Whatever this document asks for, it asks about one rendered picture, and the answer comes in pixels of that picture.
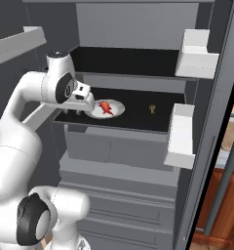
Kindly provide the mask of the black fridge shelf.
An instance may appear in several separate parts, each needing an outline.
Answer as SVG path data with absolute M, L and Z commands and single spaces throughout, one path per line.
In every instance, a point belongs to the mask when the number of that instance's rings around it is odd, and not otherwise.
M 184 104 L 184 95 L 177 93 L 147 92 L 135 90 L 118 90 L 92 88 L 95 100 L 115 100 L 125 106 L 125 111 L 118 117 L 110 119 L 94 119 L 84 112 L 77 115 L 73 110 L 65 115 L 61 111 L 55 122 L 71 124 L 87 124 L 99 127 L 116 127 L 131 130 L 158 131 L 166 133 L 174 104 Z M 151 114 L 149 106 L 156 105 L 155 114 Z
M 174 77 L 179 50 L 77 47 L 77 72 Z

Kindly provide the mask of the grey fridge crisper drawer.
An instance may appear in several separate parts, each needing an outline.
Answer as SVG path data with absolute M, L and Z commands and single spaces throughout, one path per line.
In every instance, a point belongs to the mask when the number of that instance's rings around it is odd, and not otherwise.
M 84 125 L 65 125 L 70 158 L 172 172 L 164 164 L 166 135 Z

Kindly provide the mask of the red fish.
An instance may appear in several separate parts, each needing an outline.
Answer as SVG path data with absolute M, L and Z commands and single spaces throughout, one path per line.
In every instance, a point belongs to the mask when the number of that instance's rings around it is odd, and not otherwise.
M 106 101 L 99 102 L 98 106 L 102 109 L 103 113 L 112 114 L 111 107 L 108 102 Z

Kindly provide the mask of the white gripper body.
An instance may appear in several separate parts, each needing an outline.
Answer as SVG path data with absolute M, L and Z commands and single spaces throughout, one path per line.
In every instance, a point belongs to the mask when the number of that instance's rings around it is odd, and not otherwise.
M 92 93 L 85 100 L 76 100 L 73 96 L 69 98 L 65 94 L 58 94 L 50 101 L 45 101 L 44 105 L 51 109 L 72 109 L 91 111 L 94 109 L 94 96 Z

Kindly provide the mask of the small white door bin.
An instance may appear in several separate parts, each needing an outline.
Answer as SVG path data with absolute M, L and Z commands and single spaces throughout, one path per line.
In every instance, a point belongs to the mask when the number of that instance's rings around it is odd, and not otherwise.
M 219 54 L 208 52 L 208 29 L 185 29 L 179 50 L 175 75 L 213 79 Z

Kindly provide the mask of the grey fridge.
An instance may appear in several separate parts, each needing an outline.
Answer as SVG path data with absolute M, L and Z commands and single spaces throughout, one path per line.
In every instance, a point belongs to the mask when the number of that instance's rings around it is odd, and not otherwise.
M 210 26 L 211 0 L 23 0 L 32 24 L 43 28 L 47 43 L 36 52 L 43 61 L 51 51 L 71 52 L 77 47 L 180 50 L 185 29 Z M 93 87 L 184 95 L 194 103 L 198 78 L 77 72 Z M 31 178 L 33 186 L 59 187 L 61 183 L 102 188 L 174 206 L 179 167 L 172 172 L 70 158 L 64 126 L 56 111 L 40 128 L 44 142 L 41 161 Z M 158 131 L 130 130 L 166 135 Z M 83 233 L 94 250 L 151 250 Z

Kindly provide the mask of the long white door bin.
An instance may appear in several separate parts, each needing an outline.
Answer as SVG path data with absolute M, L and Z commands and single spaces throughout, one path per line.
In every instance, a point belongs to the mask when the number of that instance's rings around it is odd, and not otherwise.
M 46 43 L 41 26 L 25 26 L 22 33 L 0 39 L 0 64 Z

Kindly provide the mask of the grey fridge door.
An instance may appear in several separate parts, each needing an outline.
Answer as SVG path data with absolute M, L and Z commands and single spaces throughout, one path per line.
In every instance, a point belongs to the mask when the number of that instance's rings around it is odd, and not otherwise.
M 208 52 L 219 54 L 213 79 L 198 78 L 194 96 L 192 169 L 180 168 L 173 250 L 185 250 L 234 84 L 234 0 L 214 0 Z

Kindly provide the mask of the brown wooden cabinet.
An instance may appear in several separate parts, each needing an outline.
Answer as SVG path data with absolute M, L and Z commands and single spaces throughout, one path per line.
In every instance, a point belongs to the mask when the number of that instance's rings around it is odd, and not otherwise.
M 211 233 L 203 235 L 215 194 L 222 177 L 222 169 L 215 168 L 199 215 L 192 241 L 199 244 L 234 250 L 234 172 L 221 202 Z

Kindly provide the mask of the tall white door bin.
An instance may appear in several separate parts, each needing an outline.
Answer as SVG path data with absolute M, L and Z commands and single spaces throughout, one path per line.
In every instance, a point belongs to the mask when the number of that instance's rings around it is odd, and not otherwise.
M 166 148 L 164 164 L 192 169 L 193 153 L 193 113 L 194 105 L 174 104 Z

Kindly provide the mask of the white plate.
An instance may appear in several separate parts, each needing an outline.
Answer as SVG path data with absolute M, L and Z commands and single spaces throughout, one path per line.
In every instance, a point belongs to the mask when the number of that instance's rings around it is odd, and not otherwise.
M 98 103 L 103 101 L 109 103 L 112 114 L 103 113 L 102 109 L 98 106 Z M 95 101 L 95 108 L 92 111 L 86 111 L 86 114 L 94 119 L 110 119 L 121 115 L 124 111 L 125 106 L 120 102 L 114 100 L 98 100 Z

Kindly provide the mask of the grey freezer drawer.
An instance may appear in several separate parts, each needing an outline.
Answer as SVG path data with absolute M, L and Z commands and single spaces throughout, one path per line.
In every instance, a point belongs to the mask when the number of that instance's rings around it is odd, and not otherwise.
M 151 250 L 173 250 L 174 206 L 102 188 L 61 183 L 90 197 L 90 212 L 78 223 L 81 232 Z

